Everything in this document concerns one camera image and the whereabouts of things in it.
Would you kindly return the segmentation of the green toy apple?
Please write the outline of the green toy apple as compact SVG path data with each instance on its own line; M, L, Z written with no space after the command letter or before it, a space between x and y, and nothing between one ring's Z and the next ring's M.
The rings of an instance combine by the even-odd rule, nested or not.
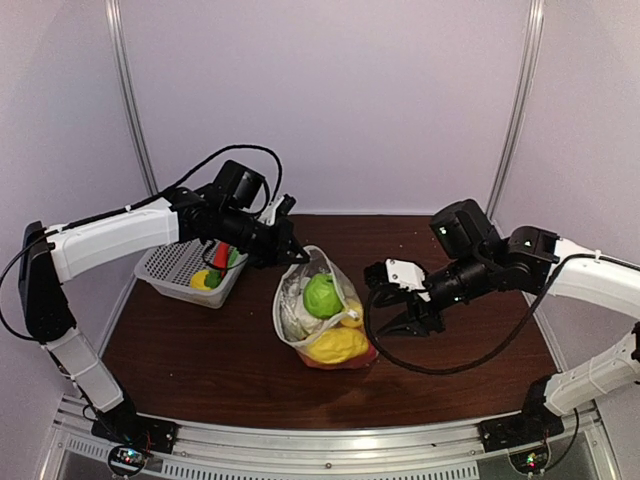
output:
M315 274L304 288L303 305L309 314L322 320L341 312L343 303L333 276L326 273Z

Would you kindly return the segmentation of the clear dotted zip top bag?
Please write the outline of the clear dotted zip top bag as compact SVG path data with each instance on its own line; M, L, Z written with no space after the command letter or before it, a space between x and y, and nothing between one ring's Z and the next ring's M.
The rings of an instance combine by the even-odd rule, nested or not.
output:
M364 329L364 306L351 280L325 252L307 245L308 261L282 275L272 303L274 330L309 368L368 367L378 352Z

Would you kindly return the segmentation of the yellow toy banana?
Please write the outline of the yellow toy banana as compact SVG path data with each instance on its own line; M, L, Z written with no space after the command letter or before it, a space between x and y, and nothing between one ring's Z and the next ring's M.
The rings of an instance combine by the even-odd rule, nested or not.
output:
M360 331L351 328L334 328L322 333L305 347L305 355L316 363L336 365L365 354L369 342Z

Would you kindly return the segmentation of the red toy bell pepper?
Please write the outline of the red toy bell pepper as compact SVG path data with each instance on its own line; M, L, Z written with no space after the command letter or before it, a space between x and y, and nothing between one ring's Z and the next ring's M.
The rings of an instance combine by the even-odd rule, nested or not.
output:
M358 358L362 368L369 366L376 360L378 352L375 349L369 349L366 353Z

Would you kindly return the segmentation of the yellow toy corn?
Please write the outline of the yellow toy corn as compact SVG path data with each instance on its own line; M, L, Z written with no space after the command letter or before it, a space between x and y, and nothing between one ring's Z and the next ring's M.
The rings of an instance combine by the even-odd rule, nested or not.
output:
M363 326L364 310L359 301L348 299L344 312L345 316L340 320L343 327L359 329Z

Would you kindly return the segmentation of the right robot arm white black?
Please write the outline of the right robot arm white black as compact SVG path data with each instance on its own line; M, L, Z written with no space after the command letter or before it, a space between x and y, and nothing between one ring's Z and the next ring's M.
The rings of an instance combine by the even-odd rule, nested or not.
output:
M379 330L364 324L368 339L391 363L416 373L444 376L474 369L515 339L519 322L492 351L447 369L429 369L394 357L380 344L384 335L426 337L444 329L445 309L468 304L492 292L521 291L537 302L546 296L573 298L637 318L638 266L589 250L558 234L523 226L501 237L473 199L455 202L435 214L430 228L450 264L434 273L412 261L388 258L364 271L369 308L399 303L405 312ZM604 352L564 373L530 385L522 411L513 419L519 440L530 442L553 432L574 408L639 379L639 330L633 328Z

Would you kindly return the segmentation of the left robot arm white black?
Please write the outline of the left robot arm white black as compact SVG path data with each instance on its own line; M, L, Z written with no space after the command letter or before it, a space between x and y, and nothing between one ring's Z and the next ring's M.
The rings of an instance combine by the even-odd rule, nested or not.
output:
M34 222L26 228L18 288L27 331L121 443L137 442L143 421L79 330L63 283L130 254L191 240L227 243L257 268L309 262L287 218L293 197L283 195L263 211L250 212L265 183L261 174L228 160L211 183L195 191L172 187L144 206L88 222L49 228Z

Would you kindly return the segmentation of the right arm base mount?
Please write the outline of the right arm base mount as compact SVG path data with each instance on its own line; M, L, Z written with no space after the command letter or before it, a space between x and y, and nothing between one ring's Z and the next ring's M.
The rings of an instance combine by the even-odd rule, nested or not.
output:
M550 466L549 440L564 432L564 424L557 417L541 419L518 413L484 420L478 430L486 453L505 450L511 467L532 478Z

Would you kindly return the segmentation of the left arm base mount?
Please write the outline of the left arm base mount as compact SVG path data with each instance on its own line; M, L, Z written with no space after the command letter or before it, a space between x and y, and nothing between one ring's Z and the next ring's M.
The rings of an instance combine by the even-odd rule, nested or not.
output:
M178 425L168 420L139 416L134 419L133 430L126 433L124 428L96 419L91 434L113 443L107 453L107 466L116 476L130 478L150 467L158 460L158 454L173 452Z

